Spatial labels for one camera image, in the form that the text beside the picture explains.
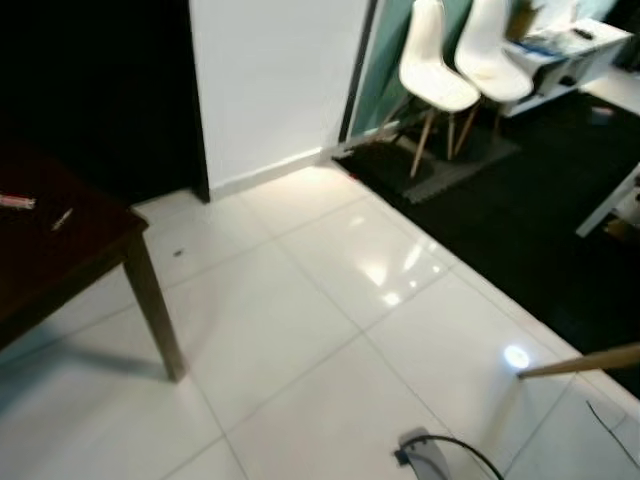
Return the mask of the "white table leg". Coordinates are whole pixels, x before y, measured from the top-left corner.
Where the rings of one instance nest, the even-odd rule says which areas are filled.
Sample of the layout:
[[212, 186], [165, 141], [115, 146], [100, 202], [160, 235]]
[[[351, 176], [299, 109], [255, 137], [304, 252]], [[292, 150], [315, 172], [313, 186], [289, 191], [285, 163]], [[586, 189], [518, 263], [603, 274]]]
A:
[[612, 189], [611, 193], [605, 196], [604, 200], [581, 221], [579, 227], [575, 229], [577, 237], [588, 237], [596, 227], [599, 227], [599, 225], [603, 223], [609, 214], [612, 214], [617, 205], [621, 204], [621, 202], [630, 195], [632, 189], [636, 187], [639, 173], [640, 164], [637, 164], [635, 168]]

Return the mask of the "black carpet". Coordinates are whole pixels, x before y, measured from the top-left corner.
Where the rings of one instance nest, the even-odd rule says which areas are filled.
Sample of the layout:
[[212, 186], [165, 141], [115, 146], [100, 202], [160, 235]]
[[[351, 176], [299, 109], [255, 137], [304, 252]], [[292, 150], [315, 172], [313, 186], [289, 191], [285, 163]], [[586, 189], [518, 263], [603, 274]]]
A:
[[338, 163], [581, 353], [635, 342], [640, 251], [582, 220], [640, 161], [640, 115], [568, 93], [500, 120], [507, 157], [460, 186], [411, 204], [372, 177], [375, 143]]

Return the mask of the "wooden stick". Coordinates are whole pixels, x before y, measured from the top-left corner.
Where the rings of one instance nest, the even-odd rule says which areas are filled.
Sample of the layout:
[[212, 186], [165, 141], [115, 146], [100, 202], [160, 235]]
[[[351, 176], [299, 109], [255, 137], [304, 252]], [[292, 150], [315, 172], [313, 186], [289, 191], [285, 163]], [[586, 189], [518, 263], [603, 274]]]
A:
[[612, 349], [604, 349], [591, 353], [591, 355], [580, 356], [540, 367], [530, 367], [517, 372], [517, 378], [541, 378], [541, 376], [567, 374], [567, 372], [581, 372], [590, 370], [621, 369], [640, 361], [640, 344], [632, 343], [627, 346], [620, 346]]

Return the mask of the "grey foam floor mat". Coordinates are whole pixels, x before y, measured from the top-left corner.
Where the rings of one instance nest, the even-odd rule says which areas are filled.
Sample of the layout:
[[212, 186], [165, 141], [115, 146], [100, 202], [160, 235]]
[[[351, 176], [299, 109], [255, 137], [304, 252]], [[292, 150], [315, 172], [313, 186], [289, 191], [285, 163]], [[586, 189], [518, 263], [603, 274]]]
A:
[[488, 128], [481, 128], [475, 140], [468, 141], [453, 157], [445, 156], [442, 142], [429, 141], [422, 151], [416, 173], [412, 174], [415, 142], [398, 138], [394, 143], [378, 142], [372, 147], [372, 159], [367, 161], [372, 177], [387, 184], [411, 204], [421, 204], [442, 195], [490, 166], [521, 152], [516, 142], [495, 136]]

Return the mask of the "white low cabinet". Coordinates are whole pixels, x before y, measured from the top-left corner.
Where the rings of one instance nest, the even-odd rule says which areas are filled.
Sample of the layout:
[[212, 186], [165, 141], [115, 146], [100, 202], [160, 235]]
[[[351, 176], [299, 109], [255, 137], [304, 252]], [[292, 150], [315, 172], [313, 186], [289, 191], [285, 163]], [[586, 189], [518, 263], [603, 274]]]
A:
[[[594, 40], [585, 40], [571, 31], [572, 28], [589, 29]], [[527, 52], [517, 44], [506, 42], [504, 51], [522, 70], [532, 77], [532, 92], [516, 102], [508, 102], [502, 108], [503, 116], [512, 118], [529, 111], [544, 102], [572, 93], [611, 67], [614, 59], [625, 50], [634, 38], [625, 29], [609, 26], [591, 18], [576, 20], [571, 26], [552, 29], [559, 32], [564, 45], [562, 58], [549, 58]]]

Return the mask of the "blue and white papers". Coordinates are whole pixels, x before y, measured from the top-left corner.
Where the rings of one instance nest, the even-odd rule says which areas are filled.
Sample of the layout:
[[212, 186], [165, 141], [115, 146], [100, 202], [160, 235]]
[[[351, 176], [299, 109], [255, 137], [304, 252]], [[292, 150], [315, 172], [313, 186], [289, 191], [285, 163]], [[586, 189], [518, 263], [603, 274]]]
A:
[[540, 32], [539, 35], [521, 38], [516, 44], [527, 52], [535, 52], [549, 58], [562, 58], [564, 55], [564, 45], [559, 32]]

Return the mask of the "white chair with wooden legs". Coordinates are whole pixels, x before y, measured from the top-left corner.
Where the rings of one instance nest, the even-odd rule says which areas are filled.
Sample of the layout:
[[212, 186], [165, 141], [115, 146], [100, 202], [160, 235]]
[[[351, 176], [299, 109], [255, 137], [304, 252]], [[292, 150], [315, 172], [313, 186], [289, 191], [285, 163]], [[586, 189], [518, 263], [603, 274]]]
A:
[[417, 150], [410, 168], [410, 178], [415, 178], [426, 142], [438, 113], [453, 115], [479, 102], [479, 92], [445, 64], [444, 60], [445, 13], [442, 0], [415, 0], [412, 5], [410, 28], [399, 58], [398, 78], [407, 95], [394, 106], [383, 124], [387, 124], [416, 97], [428, 105], [425, 125], [422, 128]]
[[471, 0], [470, 10], [454, 50], [458, 73], [475, 87], [481, 96], [493, 101], [492, 137], [500, 133], [502, 108], [532, 92], [532, 79], [515, 61], [508, 58], [503, 46], [513, 0]]

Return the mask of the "dark wooden table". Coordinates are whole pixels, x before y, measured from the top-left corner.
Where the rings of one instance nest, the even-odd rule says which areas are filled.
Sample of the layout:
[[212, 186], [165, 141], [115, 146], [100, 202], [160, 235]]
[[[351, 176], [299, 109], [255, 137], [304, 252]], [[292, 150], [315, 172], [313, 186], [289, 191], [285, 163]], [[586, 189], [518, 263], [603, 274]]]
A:
[[[145, 242], [147, 221], [78, 178], [54, 156], [0, 134], [0, 195], [35, 209], [0, 207], [0, 349], [12, 346], [79, 293], [122, 268], [172, 381], [188, 366]], [[60, 230], [51, 224], [67, 209]]]

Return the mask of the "green wall panel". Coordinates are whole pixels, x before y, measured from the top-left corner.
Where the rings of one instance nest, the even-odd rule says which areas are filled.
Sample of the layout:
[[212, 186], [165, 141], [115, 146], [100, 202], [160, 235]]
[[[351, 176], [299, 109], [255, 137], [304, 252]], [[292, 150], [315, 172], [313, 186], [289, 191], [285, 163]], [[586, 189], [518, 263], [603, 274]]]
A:
[[[379, 14], [372, 29], [371, 45], [364, 59], [364, 73], [349, 123], [349, 136], [378, 128], [381, 119], [404, 96], [398, 81], [398, 65], [410, 29], [415, 0], [379, 0]], [[474, 0], [440, 0], [443, 5], [444, 59], [456, 68], [454, 51]]]

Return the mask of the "black door frame strip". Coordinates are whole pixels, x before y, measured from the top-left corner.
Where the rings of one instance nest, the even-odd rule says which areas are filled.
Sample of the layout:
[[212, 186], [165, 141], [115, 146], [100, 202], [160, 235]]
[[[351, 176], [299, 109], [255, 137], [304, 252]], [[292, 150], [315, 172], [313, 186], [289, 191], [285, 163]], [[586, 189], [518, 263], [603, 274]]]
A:
[[362, 14], [361, 31], [358, 36], [358, 44], [355, 52], [355, 63], [349, 77], [346, 104], [344, 104], [343, 116], [340, 119], [337, 142], [338, 145], [346, 142], [351, 131], [351, 124], [355, 118], [355, 110], [358, 102], [358, 92], [360, 92], [362, 77], [364, 77], [365, 58], [369, 51], [370, 38], [374, 31], [375, 20], [378, 17], [378, 6], [380, 0], [364, 0], [364, 14]]

